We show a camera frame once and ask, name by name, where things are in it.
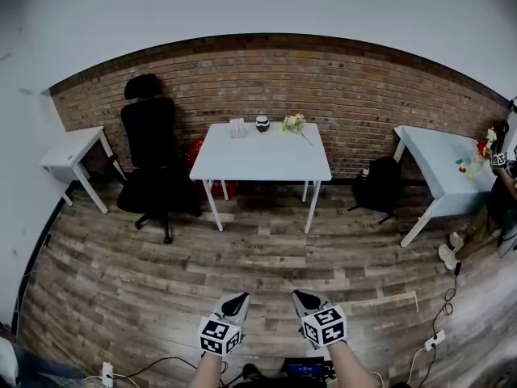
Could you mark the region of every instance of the white sneaker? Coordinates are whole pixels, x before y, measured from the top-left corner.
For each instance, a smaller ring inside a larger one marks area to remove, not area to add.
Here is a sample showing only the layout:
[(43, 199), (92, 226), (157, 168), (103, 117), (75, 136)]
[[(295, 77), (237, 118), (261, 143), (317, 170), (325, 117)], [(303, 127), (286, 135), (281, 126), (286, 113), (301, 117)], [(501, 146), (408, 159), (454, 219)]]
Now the white sneaker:
[(463, 239), (455, 231), (449, 234), (449, 242), (454, 247), (454, 251), (458, 251), (463, 247)]
[(440, 244), (438, 247), (438, 256), (441, 258), (447, 270), (454, 270), (458, 260), (447, 244)]

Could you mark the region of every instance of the black office chair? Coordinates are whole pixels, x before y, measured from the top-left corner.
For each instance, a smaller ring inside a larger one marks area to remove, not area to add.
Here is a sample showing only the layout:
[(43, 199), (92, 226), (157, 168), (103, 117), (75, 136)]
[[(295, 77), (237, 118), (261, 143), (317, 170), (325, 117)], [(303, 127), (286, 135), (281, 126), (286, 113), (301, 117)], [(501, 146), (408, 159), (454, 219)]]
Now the black office chair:
[(150, 218), (159, 220), (165, 229), (164, 243), (172, 243), (169, 212), (188, 212), (200, 216), (194, 185), (179, 157), (174, 140), (174, 102), (156, 97), (162, 89), (154, 74), (128, 81), (126, 99), (141, 98), (120, 112), (128, 134), (132, 164), (136, 170), (123, 182), (117, 205), (130, 213), (145, 213), (136, 222), (140, 229)]

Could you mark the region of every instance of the white wall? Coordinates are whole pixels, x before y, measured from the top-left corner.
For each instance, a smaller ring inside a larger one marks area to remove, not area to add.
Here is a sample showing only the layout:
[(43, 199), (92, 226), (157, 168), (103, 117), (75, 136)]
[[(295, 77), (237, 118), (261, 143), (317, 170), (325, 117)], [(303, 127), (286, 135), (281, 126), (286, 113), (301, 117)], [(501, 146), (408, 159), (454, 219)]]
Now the white wall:
[(26, 0), (28, 86), (176, 40), (244, 32), (341, 36), (427, 57), (517, 95), (517, 0)]
[(23, 72), (18, 0), (0, 0), (0, 321), (11, 323), (19, 284), (61, 195), (37, 163), (64, 131), (52, 99), (18, 91)]

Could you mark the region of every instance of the black backpack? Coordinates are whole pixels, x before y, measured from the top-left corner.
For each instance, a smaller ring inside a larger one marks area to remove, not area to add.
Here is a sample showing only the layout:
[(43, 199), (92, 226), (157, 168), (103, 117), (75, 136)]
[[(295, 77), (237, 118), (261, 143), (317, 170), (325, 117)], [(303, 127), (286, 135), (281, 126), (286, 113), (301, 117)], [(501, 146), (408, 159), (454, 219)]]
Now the black backpack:
[(401, 186), (401, 167), (392, 157), (382, 157), (370, 164), (366, 177), (360, 175), (352, 186), (357, 205), (348, 211), (363, 207), (388, 213), (379, 221), (384, 223), (393, 217)]

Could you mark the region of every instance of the small jar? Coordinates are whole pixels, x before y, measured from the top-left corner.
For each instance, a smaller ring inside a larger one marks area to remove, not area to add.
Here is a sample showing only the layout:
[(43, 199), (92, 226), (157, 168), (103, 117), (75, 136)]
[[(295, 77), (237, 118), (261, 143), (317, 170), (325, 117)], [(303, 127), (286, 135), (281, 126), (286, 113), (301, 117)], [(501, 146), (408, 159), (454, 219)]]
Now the small jar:
[(267, 116), (257, 116), (255, 126), (260, 133), (265, 133), (269, 129), (269, 120)]

